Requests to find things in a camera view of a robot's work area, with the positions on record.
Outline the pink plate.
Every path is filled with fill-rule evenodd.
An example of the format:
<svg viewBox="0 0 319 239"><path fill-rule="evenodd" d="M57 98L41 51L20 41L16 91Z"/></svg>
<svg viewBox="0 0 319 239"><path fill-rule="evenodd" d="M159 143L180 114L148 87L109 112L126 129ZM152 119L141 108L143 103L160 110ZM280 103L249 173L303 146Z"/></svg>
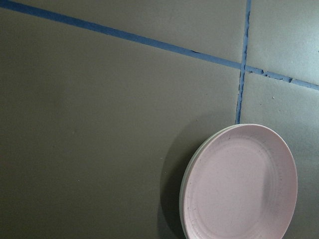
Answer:
<svg viewBox="0 0 319 239"><path fill-rule="evenodd" d="M281 239L298 194L285 141L258 124L230 129L197 158L185 192L187 231L196 239Z"/></svg>

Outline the cream plate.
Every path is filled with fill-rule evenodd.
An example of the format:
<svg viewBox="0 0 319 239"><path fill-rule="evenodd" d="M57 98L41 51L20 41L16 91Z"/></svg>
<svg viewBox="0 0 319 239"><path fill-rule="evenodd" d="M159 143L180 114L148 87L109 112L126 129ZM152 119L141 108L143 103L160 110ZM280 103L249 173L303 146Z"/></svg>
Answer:
<svg viewBox="0 0 319 239"><path fill-rule="evenodd" d="M187 184L188 184L188 178L191 174L192 168L195 164L195 162L197 161L197 158L199 157L199 155L202 153L202 151L207 148L207 146L210 144L211 141L213 141L216 137L219 137L219 135L223 134L225 131L229 131L230 129L233 128L238 128L238 127L242 127L242 126L246 126L246 124L235 124L235 125L231 125L228 126L220 131L218 131L217 133L211 135L208 139L206 139L201 145L200 147L196 150L196 152L193 154L193 156L191 157L185 172L183 174L183 178L181 181L181 185L180 185L180 191L179 191L179 199L178 199L178 208L179 208L179 219L181 222L181 226L182 226L182 230L183 230L183 234L185 236L186 239L195 239L195 236L190 236L188 234L187 231L187 226L186 226L186 221L185 221L185 215L184 215L184 202L185 202L185 192L186 192L186 188L187 188Z"/></svg>

